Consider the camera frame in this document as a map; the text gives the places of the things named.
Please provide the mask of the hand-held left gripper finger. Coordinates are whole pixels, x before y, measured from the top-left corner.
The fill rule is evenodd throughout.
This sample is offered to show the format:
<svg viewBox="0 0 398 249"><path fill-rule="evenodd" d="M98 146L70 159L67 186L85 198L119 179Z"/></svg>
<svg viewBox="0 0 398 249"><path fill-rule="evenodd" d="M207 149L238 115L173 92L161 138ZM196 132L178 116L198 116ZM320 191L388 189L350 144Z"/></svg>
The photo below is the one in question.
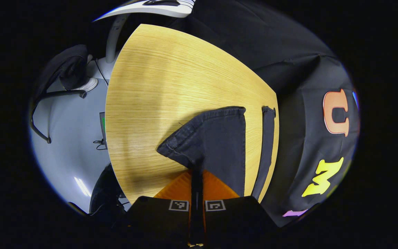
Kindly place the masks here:
<svg viewBox="0 0 398 249"><path fill-rule="evenodd" d="M115 224L128 248L188 248L198 201L193 172L185 171L154 197L141 196Z"/></svg>
<svg viewBox="0 0 398 249"><path fill-rule="evenodd" d="M207 248L267 248L278 226L253 196L237 195L211 172L201 174L199 225Z"/></svg>

